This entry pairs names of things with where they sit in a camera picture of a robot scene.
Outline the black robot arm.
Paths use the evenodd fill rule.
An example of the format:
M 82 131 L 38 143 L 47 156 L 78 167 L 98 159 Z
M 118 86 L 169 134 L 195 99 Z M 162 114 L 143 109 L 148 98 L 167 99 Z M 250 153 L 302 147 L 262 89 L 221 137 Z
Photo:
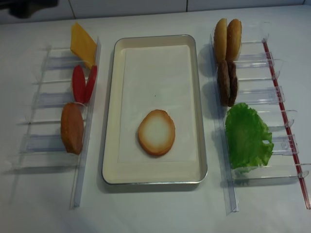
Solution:
M 59 0 L 0 0 L 0 9 L 8 9 L 9 14 L 16 18 L 30 18 L 35 12 L 54 8 Z

